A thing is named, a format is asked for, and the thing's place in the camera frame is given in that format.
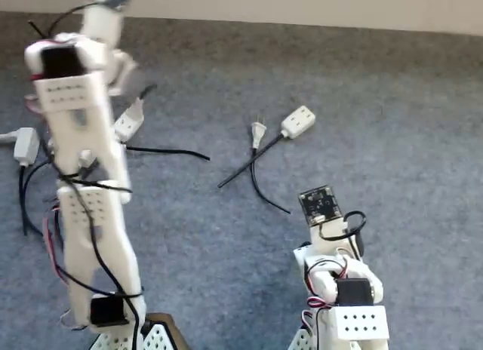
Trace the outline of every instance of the white robot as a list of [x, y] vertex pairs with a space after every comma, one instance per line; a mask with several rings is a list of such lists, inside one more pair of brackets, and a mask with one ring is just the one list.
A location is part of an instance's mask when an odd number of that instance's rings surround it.
[[[362, 262], [361, 211], [342, 215], [329, 186], [299, 195], [311, 243], [294, 251], [309, 292], [289, 350], [388, 350], [383, 284]], [[348, 229], [348, 220], [361, 222]]]
[[[169, 319], [148, 316], [151, 326], [142, 333], [146, 304], [125, 230], [122, 205], [131, 199], [131, 183], [119, 134], [123, 128], [132, 129], [132, 123], [129, 117], [122, 117], [121, 127], [115, 130], [109, 96], [122, 93], [136, 66], [128, 54], [116, 48], [122, 8], [128, 1], [88, 0], [82, 6], [85, 14], [80, 33], [49, 32], [25, 51], [54, 154], [44, 140], [41, 143], [60, 178], [57, 197], [65, 230], [64, 266], [54, 265], [68, 285], [77, 325], [102, 333], [93, 348], [185, 349], [186, 343]], [[78, 178], [86, 152], [99, 161], [107, 180], [96, 183]], [[110, 277], [115, 291], [93, 287], [98, 269]]]

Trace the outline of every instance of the white wall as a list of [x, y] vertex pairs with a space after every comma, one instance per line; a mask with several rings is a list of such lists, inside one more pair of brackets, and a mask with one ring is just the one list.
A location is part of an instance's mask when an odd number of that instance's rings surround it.
[[[59, 12], [82, 0], [1, 0], [0, 11]], [[483, 35], [483, 0], [134, 0], [129, 14]]]

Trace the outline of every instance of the white plug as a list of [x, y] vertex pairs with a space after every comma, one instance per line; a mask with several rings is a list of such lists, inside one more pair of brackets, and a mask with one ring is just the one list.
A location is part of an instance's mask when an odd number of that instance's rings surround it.
[[144, 100], [139, 97], [114, 123], [114, 131], [121, 143], [129, 141], [144, 122]]
[[9, 144], [15, 143], [17, 140], [18, 130], [11, 131], [10, 133], [0, 134], [0, 143], [1, 144]]
[[284, 137], [295, 139], [314, 123], [314, 113], [307, 109], [306, 106], [301, 106], [281, 123], [281, 134]]
[[17, 131], [17, 141], [14, 147], [14, 158], [17, 159], [23, 167], [28, 167], [35, 163], [38, 154], [37, 131], [33, 127], [21, 127]]
[[253, 136], [254, 140], [251, 144], [253, 149], [258, 149], [260, 147], [260, 141], [265, 135], [266, 126], [258, 121], [251, 123], [251, 135]]

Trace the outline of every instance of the black circuit board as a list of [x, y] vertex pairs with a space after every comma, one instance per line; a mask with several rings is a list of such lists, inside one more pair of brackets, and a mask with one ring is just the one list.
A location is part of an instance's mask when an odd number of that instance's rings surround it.
[[321, 186], [299, 194], [305, 219], [309, 226], [341, 218], [339, 205], [330, 186]]

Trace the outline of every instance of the black cable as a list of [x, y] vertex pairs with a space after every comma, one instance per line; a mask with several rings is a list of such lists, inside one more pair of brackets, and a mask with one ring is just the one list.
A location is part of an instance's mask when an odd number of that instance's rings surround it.
[[57, 244], [59, 244], [60, 250], [63, 252], [63, 236], [62, 232], [60, 231], [60, 221], [59, 221], [59, 211], [56, 210], [54, 213], [54, 231], [55, 231], [55, 237], [57, 239]]
[[355, 259], [360, 261], [361, 257], [359, 256], [359, 252], [355, 249], [355, 245], [354, 245], [354, 241], [353, 241], [352, 237], [349, 238], [349, 245], [350, 245], [352, 252], [354, 253]]
[[328, 259], [328, 258], [324, 258], [324, 259], [320, 259], [319, 261], [316, 261], [315, 263], [313, 263], [309, 268], [305, 269], [305, 271], [303, 271], [303, 281], [305, 282], [305, 285], [306, 287], [309, 289], [310, 293], [313, 295], [313, 296], [318, 296], [317, 293], [314, 293], [312, 291], [312, 287], [309, 286], [309, 276], [310, 276], [310, 272], [317, 266], [321, 265], [321, 264], [324, 264], [324, 263], [335, 263], [336, 265], [339, 265], [340, 266], [340, 269], [342, 269], [342, 271], [345, 269], [345, 267], [338, 261], [334, 260], [334, 259]]
[[137, 297], [137, 296], [140, 296], [140, 294], [127, 295], [126, 292], [124, 291], [124, 289], [122, 288], [121, 284], [119, 283], [118, 279], [114, 276], [114, 274], [111, 272], [109, 267], [104, 262], [102, 256], [100, 255], [99, 248], [97, 247], [97, 238], [96, 238], [96, 233], [95, 233], [95, 228], [94, 228], [94, 218], [91, 216], [91, 212], [89, 210], [89, 207], [86, 205], [84, 199], [81, 196], [80, 191], [75, 186], [72, 179], [69, 178], [69, 176], [65, 175], [62, 172], [62, 170], [55, 164], [55, 161], [52, 158], [52, 154], [48, 151], [47, 143], [45, 142], [42, 135], [39, 136], [39, 141], [40, 141], [42, 149], [44, 150], [45, 155], [47, 156], [50, 163], [52, 164], [52, 167], [54, 167], [55, 171], [59, 174], [60, 179], [62, 181], [64, 181], [64, 183], [67, 184], [74, 191], [75, 196], [77, 197], [79, 204], [82, 206], [82, 208], [85, 211], [85, 215], [87, 216], [88, 223], [89, 223], [89, 232], [90, 232], [90, 236], [91, 236], [92, 247], [94, 249], [94, 254], [96, 256], [96, 259], [97, 259], [100, 267], [103, 269], [103, 271], [111, 279], [113, 284], [116, 286], [118, 292], [123, 296], [126, 295], [124, 300], [128, 304], [128, 307], [133, 312], [133, 316], [134, 316], [134, 333], [133, 333], [133, 342], [132, 342], [131, 348], [132, 348], [132, 350], [136, 350], [136, 348], [137, 348], [137, 331], [139, 329], [140, 319], [139, 319], [139, 314], [137, 313], [136, 308], [134, 307], [134, 305], [131, 301], [131, 296]]
[[364, 212], [362, 212], [360, 210], [353, 210], [352, 212], [346, 213], [346, 215], [344, 216], [344, 222], [347, 222], [348, 218], [350, 218], [351, 216], [360, 216], [361, 217], [361, 223], [358, 226], [356, 226], [355, 228], [347, 231], [347, 233], [345, 235], [337, 235], [337, 236], [334, 236], [334, 237], [324, 237], [324, 235], [322, 234], [322, 224], [319, 226], [318, 235], [323, 240], [329, 241], [329, 242], [340, 241], [340, 240], [343, 240], [343, 239], [351, 238], [354, 235], [357, 235], [364, 228], [365, 223], [367, 222], [367, 217], [365, 216]]
[[[251, 157], [254, 157], [256, 154], [257, 154], [257, 150], [253, 148], [251, 150]], [[285, 212], [286, 214], [290, 214], [289, 210], [271, 201], [262, 193], [262, 191], [260, 190], [260, 187], [258, 186], [257, 175], [255, 174], [255, 162], [251, 163], [250, 165], [250, 173], [251, 173], [251, 182], [253, 183], [255, 192], [257, 192], [258, 196], [262, 198], [264, 201], [266, 201], [268, 204], [272, 205], [273, 207], [278, 208], [279, 210], [281, 210], [282, 212]]]
[[319, 310], [317, 310], [317, 312], [315, 313], [315, 328], [317, 329], [316, 332], [317, 332], [317, 350], [319, 350], [319, 345], [320, 345], [320, 333], [318, 333], [318, 314], [321, 310], [323, 310], [324, 308], [321, 307]]
[[144, 97], [146, 97], [147, 94], [149, 94], [151, 91], [155, 90], [158, 88], [157, 84], [149, 84], [147, 85], [139, 94], [139, 100], [144, 100]]
[[187, 154], [192, 155], [197, 158], [210, 161], [210, 157], [203, 155], [199, 152], [194, 152], [191, 150], [180, 150], [180, 149], [153, 149], [153, 148], [140, 148], [138, 146], [126, 146], [126, 150], [131, 150], [132, 152], [155, 152], [158, 154]]
[[47, 36], [40, 30], [40, 28], [32, 21], [27, 20], [27, 23], [40, 35], [40, 38], [46, 39]]
[[227, 177], [223, 182], [218, 184], [218, 188], [223, 188], [226, 184], [234, 180], [238, 175], [240, 175], [247, 167], [251, 165], [251, 163], [254, 163], [260, 156], [265, 154], [265, 152], [270, 149], [272, 146], [274, 146], [276, 143], [278, 143], [280, 140], [282, 140], [284, 136], [280, 133], [275, 139], [273, 139], [271, 142], [266, 144], [263, 149], [259, 150], [255, 156], [252, 156], [249, 161], [244, 163], [235, 173]]
[[25, 167], [20, 165], [20, 170], [18, 174], [18, 199], [20, 201], [20, 212], [22, 214], [22, 228], [23, 235], [27, 235], [27, 226], [25, 221], [25, 205], [23, 204], [23, 178], [25, 177]]
[[69, 9], [67, 12], [62, 13], [59, 17], [57, 17], [54, 22], [51, 23], [51, 25], [48, 27], [47, 30], [47, 37], [48, 38], [53, 38], [54, 37], [54, 30], [57, 27], [57, 25], [60, 23], [61, 20], [64, 18], [70, 16], [71, 14], [81, 11], [87, 7], [93, 6], [93, 5], [98, 5], [99, 2], [93, 2], [93, 3], [87, 3], [86, 5], [79, 5], [78, 7], [74, 7], [72, 9]]
[[42, 169], [45, 165], [48, 164], [48, 160], [43, 161], [42, 163], [35, 166], [26, 176], [25, 181], [22, 184], [22, 194], [20, 196], [20, 210], [22, 211], [22, 222], [23, 222], [23, 234], [26, 235], [27, 229], [31, 229], [37, 235], [43, 237], [42, 231], [32, 222], [29, 217], [29, 213], [26, 209], [26, 193], [27, 189], [29, 188], [30, 180], [33, 178], [34, 174], [37, 173], [40, 169]]

